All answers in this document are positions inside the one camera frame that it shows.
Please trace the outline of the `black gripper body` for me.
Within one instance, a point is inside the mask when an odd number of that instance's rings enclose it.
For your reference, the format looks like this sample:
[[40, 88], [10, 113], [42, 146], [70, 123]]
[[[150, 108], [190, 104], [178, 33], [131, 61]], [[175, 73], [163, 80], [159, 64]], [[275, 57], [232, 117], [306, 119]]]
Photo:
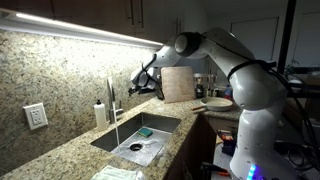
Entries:
[[146, 94], [152, 93], [155, 91], [156, 83], [154, 81], [150, 81], [146, 86], [139, 85], [137, 82], [133, 82], [133, 86], [129, 88], [128, 93], [132, 96], [134, 93], [138, 94]]

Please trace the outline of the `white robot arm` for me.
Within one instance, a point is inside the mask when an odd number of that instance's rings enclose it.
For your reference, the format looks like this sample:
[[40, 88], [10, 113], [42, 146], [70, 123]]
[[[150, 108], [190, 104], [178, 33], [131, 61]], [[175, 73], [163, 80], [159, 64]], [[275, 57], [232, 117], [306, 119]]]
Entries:
[[203, 34], [182, 32], [132, 72], [135, 92], [157, 85], [158, 69], [175, 65], [181, 58], [210, 57], [232, 87], [234, 102], [242, 108], [237, 143], [229, 163], [240, 180], [297, 180], [291, 163], [274, 150], [276, 129], [288, 90], [266, 61], [258, 60], [233, 34], [216, 27]]

